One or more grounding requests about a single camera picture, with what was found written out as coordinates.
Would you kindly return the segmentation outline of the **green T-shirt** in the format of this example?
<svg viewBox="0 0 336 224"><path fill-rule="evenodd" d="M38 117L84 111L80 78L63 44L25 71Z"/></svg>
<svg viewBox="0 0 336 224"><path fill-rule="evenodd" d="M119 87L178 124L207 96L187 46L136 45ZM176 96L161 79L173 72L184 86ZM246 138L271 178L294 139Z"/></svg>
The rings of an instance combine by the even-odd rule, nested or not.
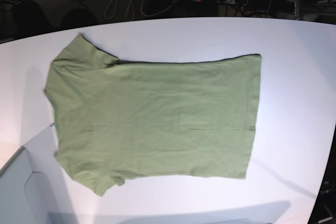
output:
<svg viewBox="0 0 336 224"><path fill-rule="evenodd" d="M141 177L244 179L261 60L122 61L78 35L50 64L44 89L54 110L56 159L99 196Z"/></svg>

